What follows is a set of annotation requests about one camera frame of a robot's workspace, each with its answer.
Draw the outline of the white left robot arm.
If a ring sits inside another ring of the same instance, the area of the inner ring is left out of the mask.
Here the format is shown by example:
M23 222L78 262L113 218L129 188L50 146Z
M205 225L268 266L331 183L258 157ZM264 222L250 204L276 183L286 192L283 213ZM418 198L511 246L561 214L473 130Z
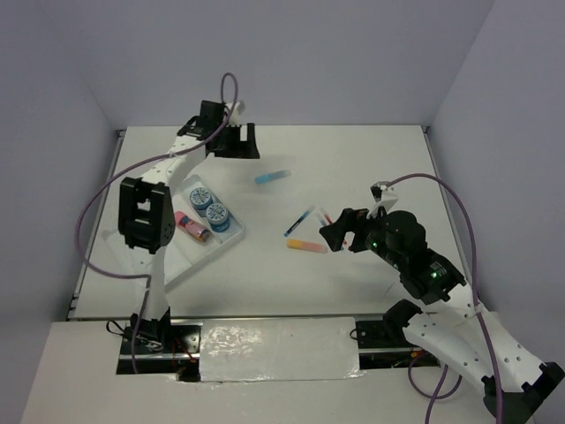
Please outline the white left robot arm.
M124 334L133 347L144 345L163 352L172 344L170 305L165 291L165 254L176 222L173 195L181 183L209 155L258 159L254 124L241 139L239 122L245 103L204 101L200 113L178 131L163 159L137 178L120 182L117 230L132 254L135 275L147 277L140 309L131 315Z

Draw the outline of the pink sticky notes tube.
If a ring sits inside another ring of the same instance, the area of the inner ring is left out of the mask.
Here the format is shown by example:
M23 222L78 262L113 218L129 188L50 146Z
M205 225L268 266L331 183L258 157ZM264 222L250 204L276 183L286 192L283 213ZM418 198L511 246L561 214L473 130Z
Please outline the pink sticky notes tube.
M200 243L206 243L210 238L210 230L193 219L182 211L176 211L174 214L176 226L179 230L189 235L192 239Z

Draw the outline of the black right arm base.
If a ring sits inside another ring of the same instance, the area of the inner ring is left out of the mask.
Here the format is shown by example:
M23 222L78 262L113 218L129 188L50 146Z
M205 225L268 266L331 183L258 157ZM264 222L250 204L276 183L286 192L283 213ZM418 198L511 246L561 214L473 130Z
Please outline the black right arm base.
M383 320L356 321L349 336L357 343L361 370L407 368L418 356L423 356L417 362L418 367L439 366L439 361L421 347L391 337Z

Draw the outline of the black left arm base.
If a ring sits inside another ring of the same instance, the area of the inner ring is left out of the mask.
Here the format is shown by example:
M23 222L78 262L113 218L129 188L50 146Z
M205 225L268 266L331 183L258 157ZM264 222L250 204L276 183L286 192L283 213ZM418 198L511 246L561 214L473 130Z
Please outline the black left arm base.
M165 318L142 324L108 320L105 329L120 338L117 375L172 375L179 382L198 382L202 324Z

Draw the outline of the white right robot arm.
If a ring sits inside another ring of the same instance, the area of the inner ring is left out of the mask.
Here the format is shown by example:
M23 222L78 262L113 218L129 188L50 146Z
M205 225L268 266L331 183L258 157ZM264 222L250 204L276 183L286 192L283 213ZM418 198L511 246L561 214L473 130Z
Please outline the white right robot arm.
M426 230L407 211L371 216L366 209L343 210L320 229L337 252L347 233L353 253L370 251L394 268L408 299L383 316L392 345L417 345L457 372L483 395L490 413L504 423L525 423L564 380L563 369L528 352L498 318L472 302L463 274L426 242Z

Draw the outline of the blue round splash-lid container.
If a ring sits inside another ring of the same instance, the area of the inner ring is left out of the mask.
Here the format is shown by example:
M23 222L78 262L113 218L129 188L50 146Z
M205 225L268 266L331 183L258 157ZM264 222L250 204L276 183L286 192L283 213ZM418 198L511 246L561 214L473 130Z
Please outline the blue round splash-lid container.
M205 218L214 232L225 232L230 227L230 212L220 202L213 202L207 207Z

